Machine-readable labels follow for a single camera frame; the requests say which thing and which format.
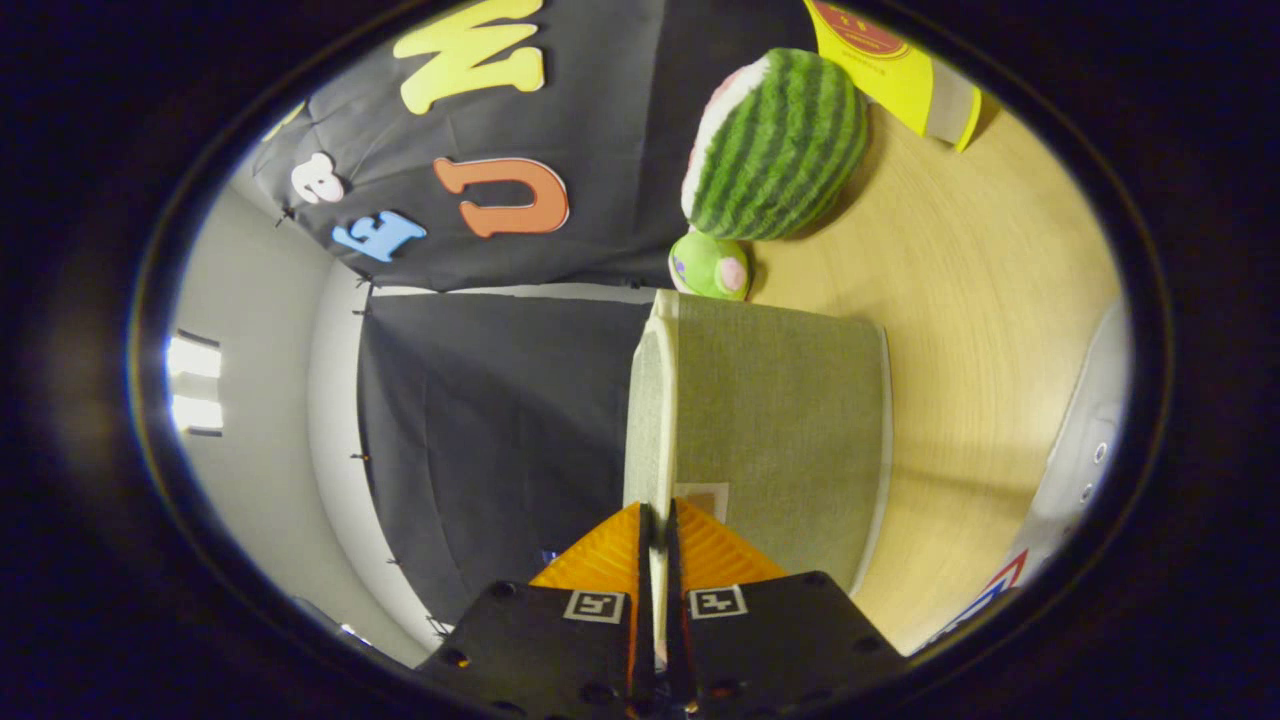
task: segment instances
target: green plush toy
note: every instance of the green plush toy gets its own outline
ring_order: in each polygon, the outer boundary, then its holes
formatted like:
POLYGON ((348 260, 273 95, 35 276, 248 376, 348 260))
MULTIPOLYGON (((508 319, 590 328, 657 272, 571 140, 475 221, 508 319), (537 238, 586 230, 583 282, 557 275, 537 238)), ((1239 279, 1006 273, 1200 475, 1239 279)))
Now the green plush toy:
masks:
POLYGON ((667 256, 676 290, 718 300, 742 300, 750 287, 746 254, 733 241, 691 231, 667 256))
MULTIPOLYGON (((672 259, 684 260, 686 277, 714 277, 704 261, 745 263, 740 249, 733 255, 710 241, 777 240, 813 224, 835 205, 865 150, 867 99, 849 74, 813 53, 769 50, 726 78, 703 111, 681 184, 681 208, 696 233, 681 238, 672 259), (695 256, 685 246, 701 250, 695 256)), ((673 260, 677 287, 708 295, 677 279, 675 268, 673 260)))

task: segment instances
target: label sticker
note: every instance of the label sticker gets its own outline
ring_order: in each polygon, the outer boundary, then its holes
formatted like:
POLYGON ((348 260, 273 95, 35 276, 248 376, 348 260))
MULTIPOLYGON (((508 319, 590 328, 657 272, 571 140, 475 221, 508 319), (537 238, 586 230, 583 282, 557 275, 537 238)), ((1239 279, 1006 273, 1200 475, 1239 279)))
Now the label sticker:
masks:
POLYGON ((625 597, 626 593, 621 592, 573 591, 568 598, 568 607, 564 609, 564 619, 617 625, 622 621, 622 598, 625 597))
POLYGON ((746 615, 746 601, 742 600, 742 588, 731 585, 727 588, 689 591, 689 615, 694 620, 746 615))

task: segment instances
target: letter w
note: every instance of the letter w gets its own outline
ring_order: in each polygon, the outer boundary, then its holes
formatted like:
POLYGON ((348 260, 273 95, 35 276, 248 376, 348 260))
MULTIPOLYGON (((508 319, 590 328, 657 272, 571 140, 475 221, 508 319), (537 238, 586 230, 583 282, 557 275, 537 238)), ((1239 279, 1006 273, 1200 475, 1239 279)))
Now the letter w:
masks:
POLYGON ((476 27, 503 18, 524 18, 541 6, 543 0, 485 0, 402 37, 392 49, 396 58, 439 53, 401 86, 404 106, 422 115, 436 100, 460 92, 499 85, 524 92, 541 87, 543 53, 536 47, 520 47, 504 60, 480 65, 538 32, 538 26, 476 27))

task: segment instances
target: white object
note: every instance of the white object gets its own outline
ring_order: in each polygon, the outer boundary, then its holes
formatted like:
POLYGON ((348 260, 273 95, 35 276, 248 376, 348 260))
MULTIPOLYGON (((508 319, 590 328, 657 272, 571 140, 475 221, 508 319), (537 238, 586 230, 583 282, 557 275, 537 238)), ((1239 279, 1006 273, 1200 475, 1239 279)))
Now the white object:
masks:
POLYGON ((344 195, 342 181, 333 174, 333 159, 324 152, 312 152, 310 160, 293 168, 289 181, 293 190, 311 204, 337 202, 344 195))

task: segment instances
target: black fabric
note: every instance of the black fabric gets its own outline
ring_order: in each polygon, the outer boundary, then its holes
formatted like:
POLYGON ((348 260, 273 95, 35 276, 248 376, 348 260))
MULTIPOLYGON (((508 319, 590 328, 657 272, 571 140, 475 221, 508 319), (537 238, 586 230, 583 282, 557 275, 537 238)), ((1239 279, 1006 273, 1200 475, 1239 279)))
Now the black fabric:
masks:
POLYGON ((650 305, 374 297, 360 414, 378 519, 410 585, 457 623, 622 506, 631 355, 650 305))
MULTIPOLYGON (((396 59, 385 44, 335 77, 269 140, 257 184, 343 263, 380 284, 439 291, 557 281, 671 287, 666 256, 685 233, 680 182, 698 120, 731 72, 774 46, 813 50, 804 4, 741 8, 723 0, 549 0, 520 22, 539 31, 517 47, 543 50, 535 92, 485 88, 410 113, 401 83, 429 55, 396 59), (312 152, 332 156, 347 193, 307 204, 291 173, 312 152), (570 218, 548 234, 476 237, 458 204, 525 205, 518 183, 444 190, 436 158, 529 158, 564 181, 570 218), (334 243, 335 225, 394 210, 426 228, 381 263, 334 243)), ((500 53, 500 60, 509 53, 500 53)))

